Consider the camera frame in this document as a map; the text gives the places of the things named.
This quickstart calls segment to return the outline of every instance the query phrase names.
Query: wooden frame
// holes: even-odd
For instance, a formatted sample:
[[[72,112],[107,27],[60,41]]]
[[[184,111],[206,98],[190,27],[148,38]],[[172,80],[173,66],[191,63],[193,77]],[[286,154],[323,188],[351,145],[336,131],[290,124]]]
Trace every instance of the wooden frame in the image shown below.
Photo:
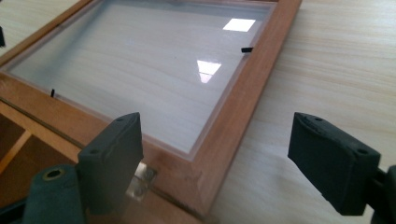
[[[33,37],[1,57],[0,65],[32,45],[88,2],[80,1],[78,7],[68,10],[56,22],[37,31]],[[153,187],[157,194],[199,217],[208,214],[300,4],[301,0],[277,1],[271,19],[219,109],[217,118],[213,120],[205,138],[201,139],[200,149],[192,161],[164,151],[144,138],[143,162],[158,172]],[[0,73],[0,101],[80,148],[107,125],[105,121],[50,98],[46,93],[4,73]]]

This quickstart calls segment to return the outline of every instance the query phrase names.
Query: black object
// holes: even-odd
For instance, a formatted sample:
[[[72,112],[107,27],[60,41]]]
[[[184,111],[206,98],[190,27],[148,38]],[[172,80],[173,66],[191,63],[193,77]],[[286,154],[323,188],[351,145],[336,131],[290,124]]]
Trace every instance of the black object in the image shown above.
[[[3,28],[0,26],[0,48],[6,47],[6,39],[4,38]]]
[[[379,170],[380,154],[328,121],[295,113],[289,158],[343,216],[360,216],[368,203],[372,223],[396,221],[396,166]]]
[[[242,53],[250,53],[253,51],[253,48],[241,48]]]
[[[92,214],[122,204],[134,171],[143,159],[139,113],[111,122],[80,153],[78,164],[57,165],[35,175],[26,204],[0,209],[0,223],[85,223]]]

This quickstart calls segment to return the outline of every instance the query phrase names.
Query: glass panel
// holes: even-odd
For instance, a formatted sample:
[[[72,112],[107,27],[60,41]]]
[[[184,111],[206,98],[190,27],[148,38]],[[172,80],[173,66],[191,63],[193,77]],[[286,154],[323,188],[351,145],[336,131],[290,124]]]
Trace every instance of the glass panel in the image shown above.
[[[0,26],[6,47],[0,48],[0,57],[76,2],[78,0],[1,1]]]
[[[95,3],[9,73],[112,119],[138,111],[144,134],[191,157],[273,6]]]

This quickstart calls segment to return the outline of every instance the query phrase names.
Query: glass pane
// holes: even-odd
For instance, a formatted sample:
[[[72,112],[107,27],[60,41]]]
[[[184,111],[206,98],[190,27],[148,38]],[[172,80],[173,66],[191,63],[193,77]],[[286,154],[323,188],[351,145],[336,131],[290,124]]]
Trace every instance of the glass pane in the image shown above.
[[[9,72],[112,119],[140,112],[144,134],[191,158],[273,6],[95,3]]]
[[[1,1],[0,26],[6,47],[0,48],[0,57],[76,2],[78,0]]]

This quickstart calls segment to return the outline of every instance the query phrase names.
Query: wooden table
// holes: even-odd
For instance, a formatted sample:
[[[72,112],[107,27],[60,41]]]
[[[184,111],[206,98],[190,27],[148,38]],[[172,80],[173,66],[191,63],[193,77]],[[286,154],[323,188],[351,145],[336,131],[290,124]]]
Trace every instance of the wooden table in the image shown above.
[[[396,3],[304,0],[212,212],[222,223],[341,217],[288,159],[293,113],[322,117],[396,163]]]

